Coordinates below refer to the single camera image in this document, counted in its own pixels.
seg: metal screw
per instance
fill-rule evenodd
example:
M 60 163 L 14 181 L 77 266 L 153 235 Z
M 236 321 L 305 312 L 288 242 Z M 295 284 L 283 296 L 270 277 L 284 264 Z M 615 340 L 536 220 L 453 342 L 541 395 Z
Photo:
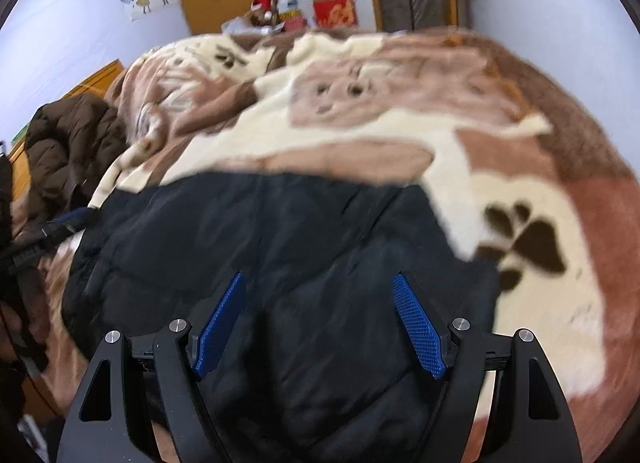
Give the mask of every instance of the metal screw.
M 518 331 L 518 337 L 520 337 L 524 342 L 531 342 L 533 340 L 533 334 L 528 329 L 521 329 Z
M 466 331 L 470 328 L 470 324 L 466 318 L 459 317 L 453 319 L 453 327 L 458 331 Z
M 107 335 L 104 336 L 104 339 L 109 343 L 109 344 L 113 344 L 114 342 L 117 342 L 118 340 L 120 340 L 120 332 L 113 330 L 108 332 Z
M 171 331 L 173 331 L 174 333 L 182 331 L 186 327 L 187 327 L 187 321 L 185 321 L 185 319 L 181 319 L 181 318 L 177 318 L 175 320 L 172 320 L 171 324 L 169 324 L 169 329 Z

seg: blue gripper pad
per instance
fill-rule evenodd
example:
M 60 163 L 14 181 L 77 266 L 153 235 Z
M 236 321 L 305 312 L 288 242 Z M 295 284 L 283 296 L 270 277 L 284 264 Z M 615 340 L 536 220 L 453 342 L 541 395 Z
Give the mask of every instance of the blue gripper pad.
M 447 368 L 442 361 L 440 337 L 402 275 L 394 277 L 394 304 L 422 369 L 441 379 Z
M 226 342 L 244 306 L 245 295 L 246 285 L 239 271 L 200 335 L 198 359 L 193 366 L 193 371 L 200 379 L 218 367 Z

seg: black puffer jacket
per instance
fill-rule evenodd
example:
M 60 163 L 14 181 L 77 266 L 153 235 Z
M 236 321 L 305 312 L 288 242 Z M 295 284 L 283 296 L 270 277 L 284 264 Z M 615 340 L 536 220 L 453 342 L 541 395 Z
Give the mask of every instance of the black puffer jacket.
M 201 384 L 235 462 L 409 461 L 431 412 L 392 296 L 410 269 L 444 318 L 491 326 L 495 268 L 456 259 L 427 196 L 284 174 L 204 173 L 116 191 L 85 231 L 63 318 L 156 332 L 242 269 L 248 303 Z

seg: bed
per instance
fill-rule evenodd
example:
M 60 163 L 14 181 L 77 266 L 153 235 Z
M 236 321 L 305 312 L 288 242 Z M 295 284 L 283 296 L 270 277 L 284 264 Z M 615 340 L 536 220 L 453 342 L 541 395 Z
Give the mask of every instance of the bed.
M 638 183 L 577 101 L 498 44 L 453 28 L 351 34 L 198 36 L 146 53 L 112 87 L 130 148 L 92 204 L 117 213 L 116 196 L 134 201 L 207 173 L 420 187 L 456 257 L 494 266 L 494 331 L 535 332 L 584 461 L 596 461 L 640 394 Z M 82 353 L 104 334 L 82 313 L 140 334 L 83 300 L 100 254 L 82 249 L 65 244 L 47 265 L 43 378 L 62 411 Z M 489 399 L 487 383 L 466 461 L 478 454 Z

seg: red box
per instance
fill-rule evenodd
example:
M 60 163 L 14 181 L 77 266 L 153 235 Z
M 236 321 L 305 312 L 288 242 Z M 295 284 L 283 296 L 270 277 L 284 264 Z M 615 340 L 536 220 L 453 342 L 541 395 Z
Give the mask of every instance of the red box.
M 357 26 L 355 3 L 353 0 L 327 0 L 314 3 L 316 23 L 322 28 L 336 26 Z

